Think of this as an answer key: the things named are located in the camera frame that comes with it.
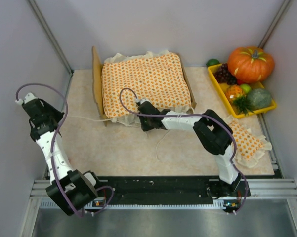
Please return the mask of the wooden pet bed frame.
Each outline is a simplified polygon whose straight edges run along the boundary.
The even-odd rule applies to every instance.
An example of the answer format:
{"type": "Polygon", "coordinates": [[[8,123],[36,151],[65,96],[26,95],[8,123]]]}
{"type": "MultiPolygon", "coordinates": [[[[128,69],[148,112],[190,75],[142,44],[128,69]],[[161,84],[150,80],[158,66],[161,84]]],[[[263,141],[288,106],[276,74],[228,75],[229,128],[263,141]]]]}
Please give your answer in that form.
{"type": "Polygon", "coordinates": [[[167,50],[137,56],[117,53],[101,63],[93,48],[92,76],[93,97],[104,123],[140,123],[123,108],[136,111],[136,96],[149,99],[159,110],[188,112],[196,107],[180,56],[167,50]]]}

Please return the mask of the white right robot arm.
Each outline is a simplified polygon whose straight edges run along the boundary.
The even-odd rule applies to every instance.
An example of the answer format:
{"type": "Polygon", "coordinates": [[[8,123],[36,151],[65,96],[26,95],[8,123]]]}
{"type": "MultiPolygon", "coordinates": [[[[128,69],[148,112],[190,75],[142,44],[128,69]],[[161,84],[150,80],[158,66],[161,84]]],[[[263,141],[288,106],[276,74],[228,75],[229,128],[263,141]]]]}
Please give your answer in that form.
{"type": "Polygon", "coordinates": [[[236,191],[242,175],[235,168],[236,154],[232,129],[213,110],[200,116],[164,109],[159,111],[147,99],[136,99],[143,131],[152,129],[182,130],[196,134],[204,149],[214,155],[219,169],[219,181],[207,184],[207,193],[213,199],[240,195],[236,191]]]}

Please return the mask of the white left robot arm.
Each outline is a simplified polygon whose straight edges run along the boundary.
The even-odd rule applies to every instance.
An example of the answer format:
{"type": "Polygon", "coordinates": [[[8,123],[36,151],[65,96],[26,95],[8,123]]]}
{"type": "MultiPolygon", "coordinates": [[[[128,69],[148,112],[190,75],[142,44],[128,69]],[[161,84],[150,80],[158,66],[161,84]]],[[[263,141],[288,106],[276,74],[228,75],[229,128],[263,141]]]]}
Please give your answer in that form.
{"type": "Polygon", "coordinates": [[[50,172],[47,195],[66,215],[76,214],[98,197],[100,181],[94,172],[81,173],[69,162],[59,133],[67,114],[32,93],[18,102],[30,117],[30,137],[41,148],[50,172]]]}

